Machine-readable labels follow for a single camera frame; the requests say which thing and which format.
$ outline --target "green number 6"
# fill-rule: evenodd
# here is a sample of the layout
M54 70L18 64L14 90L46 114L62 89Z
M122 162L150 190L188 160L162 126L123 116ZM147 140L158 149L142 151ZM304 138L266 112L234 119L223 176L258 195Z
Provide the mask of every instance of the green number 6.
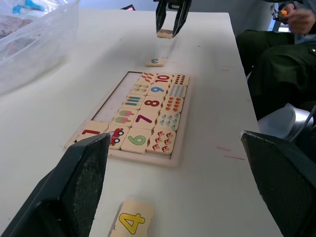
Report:
M141 146L146 142L146 137L144 136L136 136L133 138L132 136L128 137L129 141L136 146Z

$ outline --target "wall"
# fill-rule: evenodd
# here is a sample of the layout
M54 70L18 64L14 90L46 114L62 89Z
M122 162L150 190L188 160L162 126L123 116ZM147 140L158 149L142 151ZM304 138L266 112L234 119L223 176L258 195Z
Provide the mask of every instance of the wall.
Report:
M87 8L120 9L133 4L136 10L154 11L153 0L81 0ZM192 0L190 11L228 12L235 34L246 29L267 30L271 22L271 3L262 0Z

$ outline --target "person's hand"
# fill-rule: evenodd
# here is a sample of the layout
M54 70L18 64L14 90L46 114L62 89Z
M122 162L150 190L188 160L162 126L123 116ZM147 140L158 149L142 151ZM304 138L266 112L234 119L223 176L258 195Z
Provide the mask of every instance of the person's hand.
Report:
M307 35L316 22L314 13L305 8L296 9L287 16L290 31L294 34Z
M286 5L282 10L287 11L287 16L288 16L288 15L291 15L295 11L295 6L294 6L294 4L290 3L290 4ZM279 20L282 23L287 24L287 22L286 22L287 17L286 16L279 16Z

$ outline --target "blue number 9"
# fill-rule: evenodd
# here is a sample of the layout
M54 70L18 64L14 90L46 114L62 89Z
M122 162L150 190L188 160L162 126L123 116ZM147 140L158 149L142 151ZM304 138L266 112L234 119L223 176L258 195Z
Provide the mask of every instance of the blue number 9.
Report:
M161 89L160 87L153 87L153 88L151 88L151 91L152 92L164 92L164 90L163 89Z

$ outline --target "white table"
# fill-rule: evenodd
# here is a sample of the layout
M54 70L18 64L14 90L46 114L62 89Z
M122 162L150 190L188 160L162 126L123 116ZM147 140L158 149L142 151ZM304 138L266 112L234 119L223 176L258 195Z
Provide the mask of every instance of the white table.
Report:
M168 13L167 25L174 17ZM147 58L164 56L167 64L151 71L194 80L180 167L109 159L90 236L107 236L127 198L155 206L149 237L281 236L239 139L258 126L228 14L190 13L172 40L156 38L155 29L154 12L82 10L69 58L0 98L0 233L107 90L126 72L147 70Z

